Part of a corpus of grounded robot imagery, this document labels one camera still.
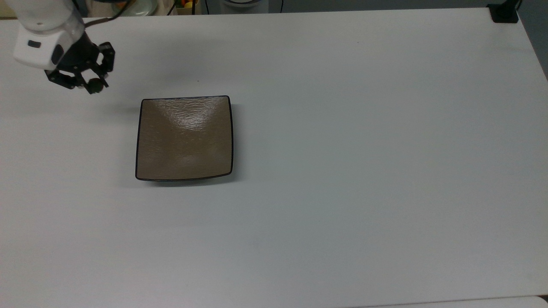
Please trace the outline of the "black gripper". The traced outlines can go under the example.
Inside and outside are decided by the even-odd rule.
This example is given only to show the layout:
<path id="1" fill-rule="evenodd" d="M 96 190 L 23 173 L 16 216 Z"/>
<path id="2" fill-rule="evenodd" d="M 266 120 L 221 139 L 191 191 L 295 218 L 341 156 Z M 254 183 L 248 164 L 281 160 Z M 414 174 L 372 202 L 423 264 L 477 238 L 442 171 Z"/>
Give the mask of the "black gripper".
<path id="1" fill-rule="evenodd" d="M 101 63 L 97 62 L 102 55 Z M 95 45 L 86 31 L 71 47 L 55 45 L 55 70 L 45 70 L 47 79 L 66 89 L 87 89 L 87 83 L 81 72 L 88 69 L 98 76 L 98 89 L 108 87 L 106 78 L 113 71 L 115 64 L 115 49 L 109 41 Z"/>

